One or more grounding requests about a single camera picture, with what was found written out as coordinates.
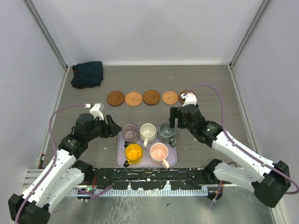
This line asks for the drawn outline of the grey-green mug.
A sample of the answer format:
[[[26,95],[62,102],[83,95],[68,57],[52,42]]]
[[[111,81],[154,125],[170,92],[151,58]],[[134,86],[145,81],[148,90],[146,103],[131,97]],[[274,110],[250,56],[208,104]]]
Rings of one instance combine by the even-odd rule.
[[[175,142],[175,129],[170,127],[169,123],[163,123],[157,133],[158,139],[163,142],[169,144],[171,147],[176,146]]]

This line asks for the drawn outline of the wooden coaster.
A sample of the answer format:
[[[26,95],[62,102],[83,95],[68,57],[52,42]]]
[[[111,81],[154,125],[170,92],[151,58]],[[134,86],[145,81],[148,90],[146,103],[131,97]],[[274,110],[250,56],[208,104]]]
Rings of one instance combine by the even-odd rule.
[[[183,90],[180,92],[178,99],[183,104],[186,100],[187,95],[189,94],[188,90]]]
[[[144,92],[142,99],[147,105],[156,105],[160,102],[161,96],[156,90],[147,90]]]
[[[112,91],[107,96],[107,102],[111,106],[120,106],[124,100],[125,96],[121,91]]]

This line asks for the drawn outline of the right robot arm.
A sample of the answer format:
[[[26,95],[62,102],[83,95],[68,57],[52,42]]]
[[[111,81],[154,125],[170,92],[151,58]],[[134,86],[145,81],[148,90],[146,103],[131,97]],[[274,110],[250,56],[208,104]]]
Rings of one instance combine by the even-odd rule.
[[[238,163],[234,168],[218,159],[205,167],[205,179],[211,184],[230,182],[254,193],[264,205],[274,208],[291,186],[289,167],[283,161],[268,160],[224,131],[214,121],[205,120],[198,105],[170,108],[170,126],[186,128],[200,143],[206,144]]]

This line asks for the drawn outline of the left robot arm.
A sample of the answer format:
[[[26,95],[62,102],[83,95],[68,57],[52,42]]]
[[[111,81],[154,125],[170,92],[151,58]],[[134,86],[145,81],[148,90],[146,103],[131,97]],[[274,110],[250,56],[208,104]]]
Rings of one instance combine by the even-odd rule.
[[[73,188],[93,181],[92,165],[79,159],[89,142],[115,137],[121,130],[110,115],[101,119],[80,114],[71,133],[58,145],[52,162],[22,194],[9,198],[11,219],[17,224],[47,223],[54,208]]]

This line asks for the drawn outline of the woven rattan coaster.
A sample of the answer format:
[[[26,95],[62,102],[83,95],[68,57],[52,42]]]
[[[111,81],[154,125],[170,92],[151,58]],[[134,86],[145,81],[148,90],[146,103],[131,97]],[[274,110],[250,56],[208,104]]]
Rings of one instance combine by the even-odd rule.
[[[174,91],[166,91],[162,95],[162,100],[168,105],[174,105],[178,100],[178,96]]]
[[[142,95],[136,91],[129,92],[125,96],[125,102],[128,106],[138,106],[142,102]]]

